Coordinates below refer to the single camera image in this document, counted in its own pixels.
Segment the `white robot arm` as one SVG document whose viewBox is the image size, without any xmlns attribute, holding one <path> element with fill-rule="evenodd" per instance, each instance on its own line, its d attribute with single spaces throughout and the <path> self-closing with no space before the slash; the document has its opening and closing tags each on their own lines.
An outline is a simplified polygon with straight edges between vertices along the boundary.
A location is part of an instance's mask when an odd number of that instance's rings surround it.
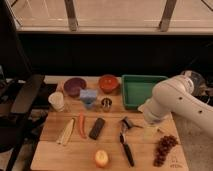
<svg viewBox="0 0 213 171">
<path fill-rule="evenodd" d="M 193 79 L 178 75 L 157 83 L 152 95 L 138 110 L 148 124 L 158 124 L 167 114 L 178 114 L 213 137 L 213 107 L 192 95 L 195 90 Z"/>
</svg>

